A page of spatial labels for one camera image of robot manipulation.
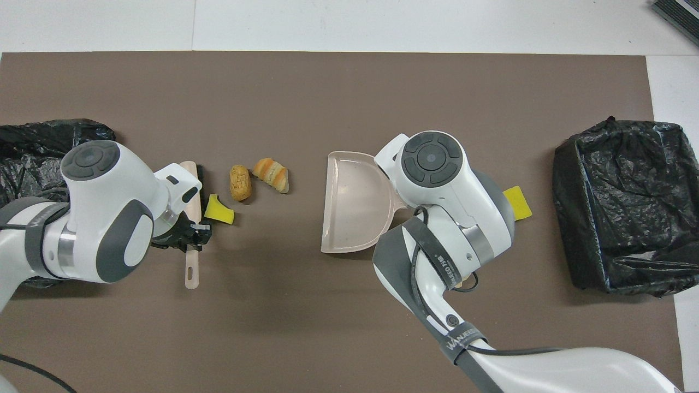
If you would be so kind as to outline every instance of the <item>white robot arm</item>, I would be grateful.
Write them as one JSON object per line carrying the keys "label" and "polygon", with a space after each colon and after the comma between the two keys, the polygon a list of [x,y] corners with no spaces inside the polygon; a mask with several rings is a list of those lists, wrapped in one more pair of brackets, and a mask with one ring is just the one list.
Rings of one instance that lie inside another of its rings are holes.
{"label": "white robot arm", "polygon": [[416,215],[382,235],[375,272],[483,392],[678,393],[660,372],[604,348],[497,351],[443,294],[507,250],[512,207],[488,176],[473,171],[459,142],[440,131],[399,135],[375,157]]}
{"label": "white robot arm", "polygon": [[70,203],[26,197],[0,209],[0,311],[17,286],[40,276],[114,283],[149,245],[201,247],[210,227],[182,212],[201,189],[177,164],[153,173],[113,141],[92,141],[63,158]]}

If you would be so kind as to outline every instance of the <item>white floor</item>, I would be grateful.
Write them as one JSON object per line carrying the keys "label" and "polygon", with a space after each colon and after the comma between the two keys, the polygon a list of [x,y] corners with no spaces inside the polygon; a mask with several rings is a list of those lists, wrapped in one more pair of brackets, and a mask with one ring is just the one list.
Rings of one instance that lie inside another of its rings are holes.
{"label": "white floor", "polygon": [[[657,120],[699,145],[699,47],[647,0],[2,0],[0,53],[319,50],[646,55]],[[699,391],[699,288],[675,296]]]}

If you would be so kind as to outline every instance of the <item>black trash bag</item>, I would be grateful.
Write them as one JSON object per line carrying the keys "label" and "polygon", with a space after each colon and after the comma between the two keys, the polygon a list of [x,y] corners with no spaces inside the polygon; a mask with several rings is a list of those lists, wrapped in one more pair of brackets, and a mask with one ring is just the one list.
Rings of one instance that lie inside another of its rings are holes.
{"label": "black trash bag", "polygon": [[699,281],[699,166],[679,125],[610,117],[571,136],[553,189],[576,287],[661,297]]}
{"label": "black trash bag", "polygon": [[[21,197],[68,201],[61,159],[75,146],[96,139],[114,141],[114,131],[88,119],[0,126],[0,208]],[[35,277],[23,284],[49,287],[57,282]]]}

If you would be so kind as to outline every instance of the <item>yellow sponge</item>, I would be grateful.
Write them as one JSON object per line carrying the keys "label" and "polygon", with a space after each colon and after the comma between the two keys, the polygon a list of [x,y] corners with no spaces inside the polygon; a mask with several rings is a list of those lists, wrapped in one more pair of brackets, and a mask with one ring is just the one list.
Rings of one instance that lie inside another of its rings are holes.
{"label": "yellow sponge", "polygon": [[519,188],[518,185],[505,190],[503,194],[507,200],[510,201],[510,205],[512,205],[515,221],[531,217],[531,209],[529,208],[529,205],[526,204],[526,199],[524,198],[524,194],[522,194],[522,189]]}
{"label": "yellow sponge", "polygon": [[206,204],[206,212],[204,217],[227,224],[233,224],[233,218],[236,216],[233,209],[229,209],[218,200],[218,195],[210,194],[209,203]]}

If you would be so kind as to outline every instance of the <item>dustpan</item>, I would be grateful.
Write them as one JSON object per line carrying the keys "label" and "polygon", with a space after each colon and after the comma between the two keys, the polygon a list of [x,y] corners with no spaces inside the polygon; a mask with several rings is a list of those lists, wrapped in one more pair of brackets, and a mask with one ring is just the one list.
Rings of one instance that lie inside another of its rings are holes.
{"label": "dustpan", "polygon": [[354,252],[375,245],[396,211],[407,207],[372,155],[332,152],[327,176],[322,252]]}

